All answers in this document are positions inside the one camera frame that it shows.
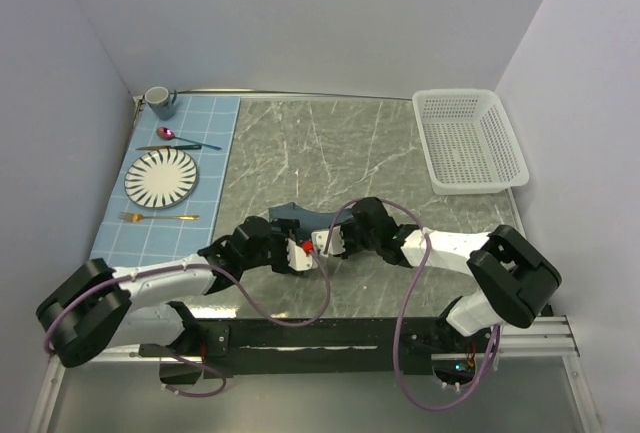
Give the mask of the blue-grey t-shirt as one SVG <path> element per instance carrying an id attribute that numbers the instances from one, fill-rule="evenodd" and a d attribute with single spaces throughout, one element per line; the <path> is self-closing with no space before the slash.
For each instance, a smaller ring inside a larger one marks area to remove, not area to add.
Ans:
<path id="1" fill-rule="evenodd" d="M 328 229 L 335 216 L 335 212 L 315 212 L 294 202 L 268 209 L 273 233 L 294 240 L 310 239 L 313 231 Z"/>

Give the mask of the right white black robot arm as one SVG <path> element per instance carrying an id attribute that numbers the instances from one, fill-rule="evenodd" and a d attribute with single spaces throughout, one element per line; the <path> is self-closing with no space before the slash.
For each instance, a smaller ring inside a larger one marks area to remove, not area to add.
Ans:
<path id="1" fill-rule="evenodd" d="M 477 289 L 452 301 L 438 319 L 439 343 L 460 351 L 474 334 L 496 324 L 526 329 L 562 284 L 562 276 L 515 228 L 500 224 L 485 233 L 399 224 L 387 212 L 397 204 L 359 199 L 340 223 L 345 252 L 374 251 L 405 268 L 440 268 L 472 277 Z"/>

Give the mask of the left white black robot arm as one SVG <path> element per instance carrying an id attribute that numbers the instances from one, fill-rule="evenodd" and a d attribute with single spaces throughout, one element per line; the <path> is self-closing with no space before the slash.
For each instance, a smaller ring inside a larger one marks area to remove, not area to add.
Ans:
<path id="1" fill-rule="evenodd" d="M 89 260 L 38 306 L 44 349 L 67 368 L 106 349 L 136 344 L 188 354 L 206 339 L 183 298 L 237 286 L 246 271 L 258 267 L 307 271 L 316 264 L 311 247 L 312 236 L 300 220 L 251 216 L 179 260 L 143 267 Z"/>

